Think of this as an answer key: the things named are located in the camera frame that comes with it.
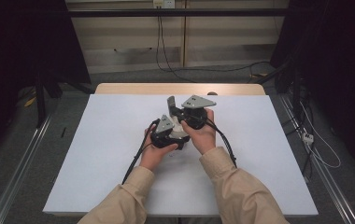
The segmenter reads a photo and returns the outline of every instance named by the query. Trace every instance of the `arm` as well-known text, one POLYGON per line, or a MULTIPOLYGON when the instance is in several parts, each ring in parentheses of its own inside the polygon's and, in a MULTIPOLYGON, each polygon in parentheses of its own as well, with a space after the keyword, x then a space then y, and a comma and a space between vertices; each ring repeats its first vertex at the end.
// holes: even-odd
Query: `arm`
MULTIPOLYGON (((212 110, 207 117, 214 121, 212 110)), ((216 132, 208 125, 194 130, 182 121, 183 130, 203 155, 200 162, 215 188, 223 223, 287 223, 271 192, 256 177, 234 167, 222 147, 215 147, 216 132)))
POLYGON ((93 208, 79 224, 95 223, 144 223, 147 212, 145 201, 152 183, 154 171, 163 156, 178 145, 157 148, 148 136, 139 166, 129 174, 123 185, 114 188, 103 201, 93 208))

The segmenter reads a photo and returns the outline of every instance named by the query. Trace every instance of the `white tabletop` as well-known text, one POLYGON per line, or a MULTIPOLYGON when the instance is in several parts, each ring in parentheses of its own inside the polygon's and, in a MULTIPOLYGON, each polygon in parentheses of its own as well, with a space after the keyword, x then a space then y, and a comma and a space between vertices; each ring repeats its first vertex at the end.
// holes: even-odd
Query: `white tabletop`
MULTIPOLYGON (((177 106, 190 95, 176 95, 177 106)), ((169 95, 92 95, 44 212, 89 212, 122 181, 149 124, 168 114, 169 95)), ((284 215, 318 213, 268 96, 204 96, 237 157, 258 177, 284 215)), ((221 138, 218 146, 224 146, 221 138)), ((165 156, 146 208, 150 216, 217 216, 212 184, 189 142, 165 156)))

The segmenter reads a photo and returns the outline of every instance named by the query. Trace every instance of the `black controller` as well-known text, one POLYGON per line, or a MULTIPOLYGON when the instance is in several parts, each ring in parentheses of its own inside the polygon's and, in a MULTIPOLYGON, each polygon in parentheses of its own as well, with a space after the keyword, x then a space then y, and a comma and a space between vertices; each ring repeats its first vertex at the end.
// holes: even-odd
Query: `black controller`
POLYGON ((177 149, 183 149, 185 143, 190 140, 180 122, 185 120, 187 124, 195 130, 199 130, 206 124, 207 113, 204 107, 212 106, 216 103, 203 97, 193 95, 182 104, 183 109, 177 108, 175 97, 167 99, 169 116, 163 115, 158 120, 156 127, 151 132, 152 144, 156 147, 166 147, 178 144, 177 149))

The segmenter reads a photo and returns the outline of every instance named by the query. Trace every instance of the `black curtain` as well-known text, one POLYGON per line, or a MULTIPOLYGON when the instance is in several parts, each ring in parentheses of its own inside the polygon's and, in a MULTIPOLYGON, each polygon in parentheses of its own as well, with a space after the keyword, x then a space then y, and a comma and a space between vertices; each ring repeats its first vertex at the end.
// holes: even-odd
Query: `black curtain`
POLYGON ((39 69, 57 81, 90 82, 70 18, 20 15, 23 10, 67 8, 64 0, 0 0, 0 136, 14 113, 18 91, 35 85, 39 69))
MULTIPOLYGON (((320 7, 313 7, 308 21, 285 20, 272 63, 281 65, 294 55, 300 38, 308 40, 305 50, 294 55, 299 59, 294 69, 355 158, 355 1, 326 0, 315 6, 320 7)), ((276 80, 286 90, 293 76, 281 73, 276 80)))

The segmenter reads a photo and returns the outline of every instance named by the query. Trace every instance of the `beige jacket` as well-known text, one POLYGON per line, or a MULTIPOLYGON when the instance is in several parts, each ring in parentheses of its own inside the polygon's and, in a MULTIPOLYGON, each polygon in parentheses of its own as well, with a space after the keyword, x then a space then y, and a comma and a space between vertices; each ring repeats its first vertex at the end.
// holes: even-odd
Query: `beige jacket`
MULTIPOLYGON (((256 177, 235 168, 224 148, 209 150, 200 162, 214 185, 223 223, 288 223, 271 192, 256 177)), ((152 171, 135 167, 125 184, 114 188, 79 223, 144 223, 153 181, 152 171)))

